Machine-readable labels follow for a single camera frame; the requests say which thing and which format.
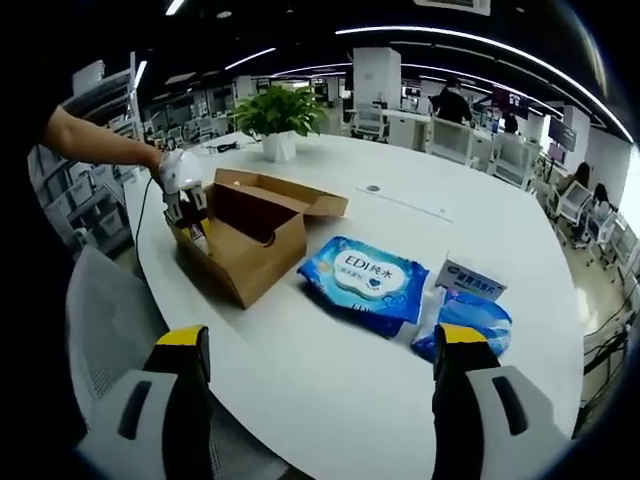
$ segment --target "blue wet wipes package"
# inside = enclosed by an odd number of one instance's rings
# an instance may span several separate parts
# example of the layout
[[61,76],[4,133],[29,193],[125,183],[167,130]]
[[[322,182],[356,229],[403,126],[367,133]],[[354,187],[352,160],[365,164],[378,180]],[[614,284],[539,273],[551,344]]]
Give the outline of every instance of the blue wet wipes package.
[[489,347],[500,356],[511,341],[511,317],[502,307],[473,293],[439,288],[429,305],[427,317],[411,344],[422,358],[433,362],[435,358],[434,327],[436,323],[448,323],[471,327],[480,332]]
[[329,302],[385,337],[403,322],[417,325],[429,271],[417,262],[345,237],[334,237],[298,273]]

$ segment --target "cable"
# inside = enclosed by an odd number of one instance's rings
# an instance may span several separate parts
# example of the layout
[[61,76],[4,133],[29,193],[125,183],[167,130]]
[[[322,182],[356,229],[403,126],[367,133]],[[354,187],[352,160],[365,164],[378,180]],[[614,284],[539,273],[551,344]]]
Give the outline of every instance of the cable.
[[607,347],[609,344],[613,343],[613,341],[616,340],[616,338],[619,335],[621,335],[621,334],[620,333],[616,333],[611,338],[606,339],[604,343],[602,343],[600,345],[596,345],[595,347],[587,350],[586,352],[584,352],[584,356],[586,357],[587,355],[589,355],[590,353],[594,352],[595,350],[598,350],[598,352],[596,353],[596,356],[598,356],[598,353],[600,353],[599,351],[602,350],[603,348]]
[[613,320],[624,309],[624,307],[627,306],[627,302],[631,299],[631,295],[633,295],[633,292],[638,287],[638,285],[640,285],[640,282],[636,283],[633,286],[633,288],[629,292],[629,295],[627,295],[627,298],[625,298],[624,301],[622,302],[622,305],[620,305],[620,308],[616,310],[616,312],[612,314],[609,318],[607,318],[607,320],[602,325],[600,325],[600,327],[598,327],[598,329],[595,332],[590,333],[590,335],[593,335],[594,333],[598,333],[600,330],[602,330],[611,320]]
[[609,383],[611,382],[611,380],[616,376],[616,374],[618,373],[618,370],[620,370],[620,367],[622,366],[624,362],[620,362],[616,368],[613,370],[613,372],[611,372],[611,375],[607,376],[607,380],[604,382],[604,384],[602,384],[602,386],[598,389],[598,391],[595,393],[595,395],[593,395],[593,397],[591,397],[591,399],[585,403],[584,407],[582,408],[586,408],[589,409],[591,408],[591,404],[593,402],[595,402],[598,398],[600,398],[600,396],[602,396],[606,390],[605,388],[609,385]]
[[142,276],[144,277],[144,270],[142,269],[142,263],[140,263],[140,253],[138,251],[138,236],[140,235],[140,226],[142,225],[142,215],[144,214],[144,206],[147,203],[147,193],[149,193],[149,186],[153,182],[153,177],[149,179],[147,182],[147,186],[144,189],[144,196],[142,197],[142,207],[140,207],[140,218],[138,218],[138,228],[136,229],[136,260],[138,261],[138,265],[140,266],[140,271],[142,272]]

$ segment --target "potted plant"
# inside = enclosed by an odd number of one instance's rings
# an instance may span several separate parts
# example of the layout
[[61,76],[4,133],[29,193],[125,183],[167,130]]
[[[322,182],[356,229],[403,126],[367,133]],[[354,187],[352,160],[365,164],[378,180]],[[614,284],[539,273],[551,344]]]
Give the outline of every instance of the potted plant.
[[325,113],[310,87],[291,91],[274,86],[245,100],[235,109],[234,117],[238,130],[254,138],[262,137],[267,160],[286,162],[296,155],[296,134],[319,134]]

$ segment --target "green plant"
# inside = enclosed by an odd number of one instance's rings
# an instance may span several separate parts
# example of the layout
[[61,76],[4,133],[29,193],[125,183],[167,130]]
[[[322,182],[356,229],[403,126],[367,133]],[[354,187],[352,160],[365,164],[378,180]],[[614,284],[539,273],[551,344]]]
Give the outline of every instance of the green plant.
[[251,136],[294,130],[306,137],[320,133],[320,120],[326,117],[310,87],[290,91],[278,86],[245,100],[233,115],[238,130]]

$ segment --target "white flower pot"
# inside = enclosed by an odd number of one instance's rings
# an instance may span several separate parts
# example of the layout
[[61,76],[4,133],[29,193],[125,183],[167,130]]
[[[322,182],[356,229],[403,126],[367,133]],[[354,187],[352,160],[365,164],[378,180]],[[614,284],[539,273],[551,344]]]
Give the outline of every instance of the white flower pot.
[[269,162],[286,163],[296,156],[296,137],[293,130],[262,135],[262,148]]

